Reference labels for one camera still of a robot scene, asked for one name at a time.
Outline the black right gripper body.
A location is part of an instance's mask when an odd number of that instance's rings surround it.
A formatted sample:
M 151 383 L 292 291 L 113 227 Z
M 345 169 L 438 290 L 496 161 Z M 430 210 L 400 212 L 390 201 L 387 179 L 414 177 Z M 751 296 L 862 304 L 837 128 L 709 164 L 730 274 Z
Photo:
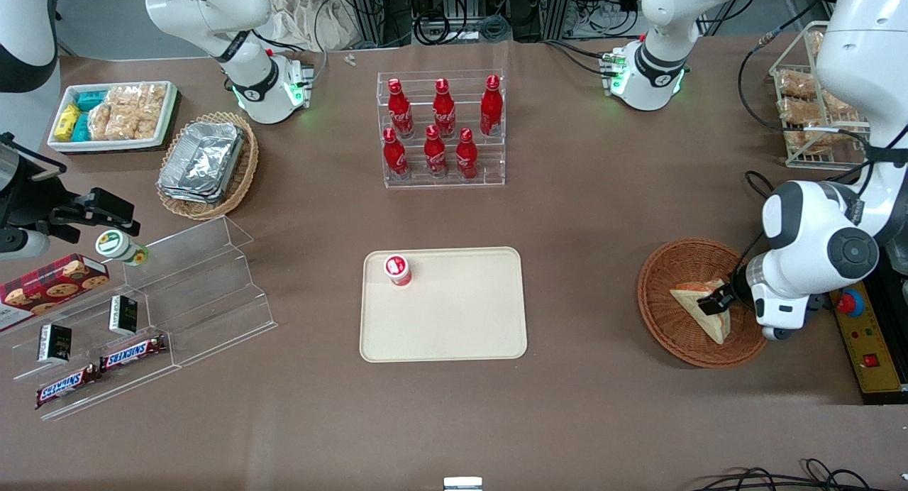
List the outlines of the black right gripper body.
M 2 145 L 2 227 L 27 227 L 48 221 L 52 211 L 70 202 L 61 180 L 66 165 L 43 157 L 4 133 Z

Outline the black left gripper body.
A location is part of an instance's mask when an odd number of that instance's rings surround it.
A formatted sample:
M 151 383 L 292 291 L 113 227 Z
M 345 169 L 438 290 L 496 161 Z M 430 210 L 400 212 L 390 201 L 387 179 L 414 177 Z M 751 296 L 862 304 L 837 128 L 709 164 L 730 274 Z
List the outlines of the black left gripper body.
M 731 294 L 737 302 L 740 302 L 745 308 L 755 310 L 751 285 L 746 277 L 747 261 L 740 260 L 737 262 L 735 269 L 730 274 Z

